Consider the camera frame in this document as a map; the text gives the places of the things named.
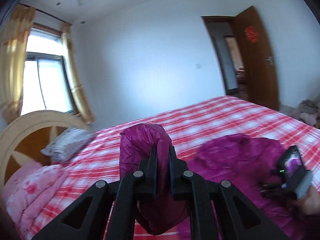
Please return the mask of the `right hand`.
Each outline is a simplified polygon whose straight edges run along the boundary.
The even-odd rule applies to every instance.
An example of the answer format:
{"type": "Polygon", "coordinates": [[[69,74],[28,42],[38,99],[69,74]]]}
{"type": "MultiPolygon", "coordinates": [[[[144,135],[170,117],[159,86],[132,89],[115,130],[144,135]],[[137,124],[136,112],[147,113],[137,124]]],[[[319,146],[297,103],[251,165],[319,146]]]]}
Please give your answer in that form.
{"type": "Polygon", "coordinates": [[[320,196],[314,186],[310,186],[303,198],[294,200],[292,204],[299,208],[305,215],[319,215],[320,213],[320,196]]]}

